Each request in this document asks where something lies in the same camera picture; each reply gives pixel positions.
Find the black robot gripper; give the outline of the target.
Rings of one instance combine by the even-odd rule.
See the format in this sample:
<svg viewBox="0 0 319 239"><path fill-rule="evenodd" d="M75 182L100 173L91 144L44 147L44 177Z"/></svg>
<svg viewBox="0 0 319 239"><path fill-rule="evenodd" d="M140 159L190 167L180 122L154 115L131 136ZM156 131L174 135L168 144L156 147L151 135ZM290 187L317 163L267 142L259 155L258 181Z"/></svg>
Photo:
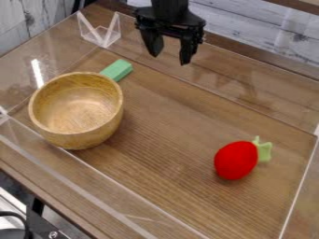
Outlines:
<svg viewBox="0 0 319 239"><path fill-rule="evenodd" d="M148 53L159 56L164 35L180 38L179 61L188 64L198 53L206 26L206 20L190 9L190 0L151 0L151 6L138 7L134 14Z"/></svg>

